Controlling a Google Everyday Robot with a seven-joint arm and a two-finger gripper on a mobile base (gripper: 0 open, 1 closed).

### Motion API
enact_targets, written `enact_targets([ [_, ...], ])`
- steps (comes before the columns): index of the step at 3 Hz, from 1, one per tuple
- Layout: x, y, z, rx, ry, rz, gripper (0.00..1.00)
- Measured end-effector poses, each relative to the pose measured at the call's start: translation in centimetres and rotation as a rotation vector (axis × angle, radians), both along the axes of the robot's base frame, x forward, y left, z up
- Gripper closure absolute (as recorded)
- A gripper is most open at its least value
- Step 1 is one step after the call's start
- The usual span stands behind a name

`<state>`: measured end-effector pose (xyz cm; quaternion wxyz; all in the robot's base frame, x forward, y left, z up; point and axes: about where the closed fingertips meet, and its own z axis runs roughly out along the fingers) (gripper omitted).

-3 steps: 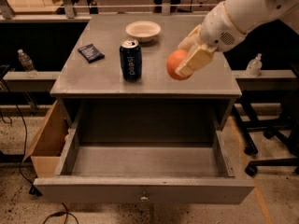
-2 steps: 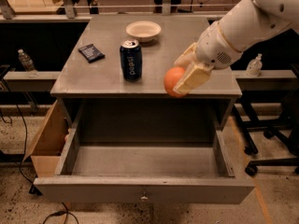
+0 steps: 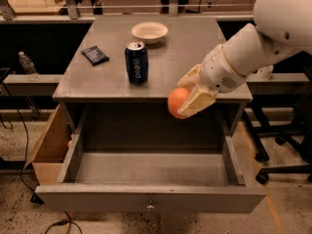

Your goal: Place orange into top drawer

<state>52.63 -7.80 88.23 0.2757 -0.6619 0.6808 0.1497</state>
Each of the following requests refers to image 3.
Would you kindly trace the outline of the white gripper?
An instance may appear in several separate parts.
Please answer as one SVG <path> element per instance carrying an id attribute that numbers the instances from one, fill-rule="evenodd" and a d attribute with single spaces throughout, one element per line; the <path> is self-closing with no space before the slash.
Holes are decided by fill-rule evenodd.
<path id="1" fill-rule="evenodd" d="M 246 82 L 229 64 L 223 46 L 217 45 L 202 61 L 193 66 L 178 82 L 179 88 L 191 90 L 187 100 L 177 110 L 184 117 L 191 117 L 215 103 L 216 94 L 231 93 Z"/>

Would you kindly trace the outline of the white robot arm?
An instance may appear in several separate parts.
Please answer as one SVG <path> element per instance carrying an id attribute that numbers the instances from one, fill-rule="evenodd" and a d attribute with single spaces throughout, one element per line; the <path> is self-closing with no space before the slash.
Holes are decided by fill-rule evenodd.
<path id="1" fill-rule="evenodd" d="M 312 0 L 255 0 L 253 22 L 206 54 L 178 85 L 190 90 L 177 110 L 190 117 L 230 93 L 247 77 L 299 52 L 312 54 Z"/>

